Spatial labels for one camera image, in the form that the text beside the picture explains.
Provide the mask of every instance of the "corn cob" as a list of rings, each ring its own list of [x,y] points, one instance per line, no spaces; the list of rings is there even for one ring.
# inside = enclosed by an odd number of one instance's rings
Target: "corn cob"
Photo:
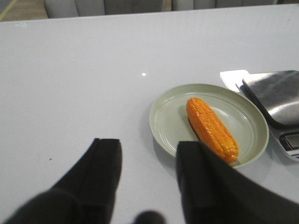
[[[186,109],[198,137],[227,163],[236,161],[238,144],[212,108],[202,99],[191,98]]]

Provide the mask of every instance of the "plate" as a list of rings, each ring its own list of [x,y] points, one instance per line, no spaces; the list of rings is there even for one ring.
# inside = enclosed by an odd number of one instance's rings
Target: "plate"
[[[170,89],[153,103],[149,113],[150,128],[166,152],[175,156],[179,141],[198,141],[186,111],[187,100],[192,97],[208,103],[238,142],[238,161],[231,163],[232,167],[244,166],[264,152],[269,129],[257,107],[236,92],[208,84],[188,84]]]

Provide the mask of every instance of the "floor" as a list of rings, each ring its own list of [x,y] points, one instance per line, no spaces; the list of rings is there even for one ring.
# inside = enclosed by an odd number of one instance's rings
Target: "floor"
[[[0,0],[0,21],[47,19],[44,0]],[[285,4],[299,3],[299,0],[285,0]],[[166,10],[170,11],[171,0]]]

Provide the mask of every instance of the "digital scale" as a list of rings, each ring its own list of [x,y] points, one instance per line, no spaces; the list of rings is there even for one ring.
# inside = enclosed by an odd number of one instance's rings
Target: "digital scale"
[[[284,154],[299,161],[299,72],[237,70],[221,72],[220,77],[229,89],[237,87],[257,106]]]

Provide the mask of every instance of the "scale platform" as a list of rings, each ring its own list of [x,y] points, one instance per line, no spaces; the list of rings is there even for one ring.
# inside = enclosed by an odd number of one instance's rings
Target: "scale platform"
[[[257,106],[284,154],[299,161],[299,72],[238,70],[222,72],[221,78],[229,89],[237,87]]]

